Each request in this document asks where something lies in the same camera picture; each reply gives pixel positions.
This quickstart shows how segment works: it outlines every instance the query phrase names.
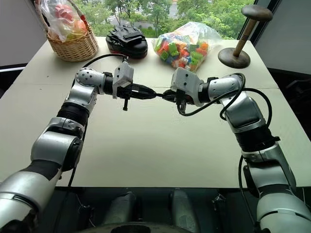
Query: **silver robot arm segment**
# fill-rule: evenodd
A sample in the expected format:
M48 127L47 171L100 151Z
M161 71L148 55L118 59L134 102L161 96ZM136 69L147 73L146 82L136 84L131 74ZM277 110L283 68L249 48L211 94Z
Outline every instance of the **silver robot arm segment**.
M32 232L62 172L79 162L87 119L97 95L107 93L116 98L119 86L132 84L133 72L127 62L122 62L114 78L111 73L90 68L76 73L57 117L50 120L33 144L31 164L0 185L0 232ZM123 89L119 95L129 97L130 91Z
M176 92L176 103L183 104L185 110L186 102L202 106L225 93L237 91L241 84L237 74L212 78L205 83L194 73L178 68L172 78L171 90ZM233 93L222 98L220 103L225 107L234 96ZM311 213L294 194L295 177L278 138L271 135L256 102L242 91L225 111L225 118L247 163L243 168L247 186L259 198L257 222L262 232L311 232Z

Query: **basket handle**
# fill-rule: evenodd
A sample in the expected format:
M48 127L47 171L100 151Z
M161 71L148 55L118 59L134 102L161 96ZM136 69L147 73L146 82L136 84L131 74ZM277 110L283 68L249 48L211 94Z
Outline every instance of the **basket handle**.
M68 1L68 2L73 6L73 8L77 11L78 16L80 17L80 19L81 19L81 20L83 21L83 23L85 24L86 29L87 29L88 31L90 31L90 26L89 26L89 24L88 24L88 22L87 22L87 20L86 20L86 16L82 13L82 11L79 9L79 7L73 2L73 0L67 0L67 1ZM34 0L34 2L35 2L35 10L36 10L37 14L39 15L40 20L41 20L42 23L43 23L43 26L44 26L45 31L48 32L48 31L49 31L49 27L48 27L46 21L45 21L44 18L43 18L42 11L41 11L41 7L40 7L40 5L41 5L41 0Z

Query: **plastic bag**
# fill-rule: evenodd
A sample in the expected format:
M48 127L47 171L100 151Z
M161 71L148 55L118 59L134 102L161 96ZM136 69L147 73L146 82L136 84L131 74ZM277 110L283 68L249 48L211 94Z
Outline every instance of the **plastic bag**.
M160 35L153 41L153 48L174 68L183 67L195 72L207 53L220 41L220 35L211 27L189 22L172 33Z
M77 39L86 32L86 26L67 0L42 0L41 10L50 24L49 35L62 42Z

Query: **white table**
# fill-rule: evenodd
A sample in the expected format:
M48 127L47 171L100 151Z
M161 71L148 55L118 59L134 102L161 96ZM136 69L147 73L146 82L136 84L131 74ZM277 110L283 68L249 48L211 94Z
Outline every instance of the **white table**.
M97 39L97 56L109 53L105 38ZM160 61L148 42L148 56L130 61L134 82L163 92L170 86L174 69ZM252 60L248 68L232 69L218 61L218 51L236 43L223 41L197 74L206 80L242 72L247 87L263 91L273 106L270 129L282 139L280 144L297 185L310 186L311 143L254 47L247 42L244 49ZM29 165L33 142L56 116L76 70L85 63L61 61L46 42L0 99L0 182ZM118 58L104 58L91 67L112 72L119 63ZM250 95L266 116L264 100ZM130 100L127 112L122 111L122 105L122 100L98 96L74 186L238 187L241 149L230 127L218 116L221 106L183 117L174 104L160 98ZM67 185L69 177L70 172L65 172L58 185Z

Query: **window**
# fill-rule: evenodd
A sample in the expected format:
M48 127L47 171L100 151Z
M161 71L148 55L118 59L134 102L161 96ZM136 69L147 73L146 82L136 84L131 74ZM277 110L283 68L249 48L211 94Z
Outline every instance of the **window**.
M138 27L146 37L174 31L189 21L236 39L246 17L241 8L254 0L75 0L97 36L118 24Z

